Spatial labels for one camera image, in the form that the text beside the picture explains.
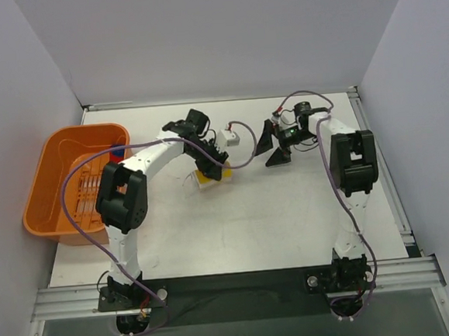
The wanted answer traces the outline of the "red blue patterned towel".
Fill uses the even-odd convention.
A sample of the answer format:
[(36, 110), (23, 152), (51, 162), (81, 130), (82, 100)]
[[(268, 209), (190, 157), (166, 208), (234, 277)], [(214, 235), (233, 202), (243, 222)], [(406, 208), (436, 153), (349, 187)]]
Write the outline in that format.
[(125, 149), (122, 149), (118, 144), (111, 146), (111, 151), (109, 152), (109, 161), (120, 163), (125, 159)]

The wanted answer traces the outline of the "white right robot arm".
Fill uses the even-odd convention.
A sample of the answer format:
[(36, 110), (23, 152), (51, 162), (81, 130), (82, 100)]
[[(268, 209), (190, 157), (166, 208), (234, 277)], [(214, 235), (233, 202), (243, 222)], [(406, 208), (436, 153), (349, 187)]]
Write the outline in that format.
[(378, 179), (374, 135), (356, 130), (334, 117), (331, 108), (313, 108), (308, 102), (295, 104), (295, 119), (290, 122), (282, 109), (264, 121), (256, 154), (273, 154), (266, 167), (289, 163), (291, 149), (306, 140), (316, 140), (321, 161), (340, 211), (329, 281), (333, 288), (348, 290), (353, 284), (370, 282), (362, 225), (373, 185)]

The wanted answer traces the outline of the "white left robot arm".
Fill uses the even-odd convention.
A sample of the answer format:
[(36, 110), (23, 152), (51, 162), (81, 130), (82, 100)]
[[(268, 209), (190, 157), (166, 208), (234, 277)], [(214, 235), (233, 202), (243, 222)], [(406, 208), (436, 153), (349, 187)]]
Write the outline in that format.
[(205, 139), (203, 132), (210, 120), (205, 113), (189, 110), (183, 120), (166, 123), (157, 139), (120, 163), (109, 162), (102, 171), (96, 199), (109, 239), (109, 251), (115, 257), (107, 278), (109, 292), (127, 310), (138, 307), (144, 291), (133, 281), (142, 280), (137, 259), (137, 229), (148, 209), (149, 181), (175, 158), (188, 155), (205, 178), (219, 181), (228, 160), (226, 149), (238, 144), (239, 137), (231, 130), (221, 130), (214, 138)]

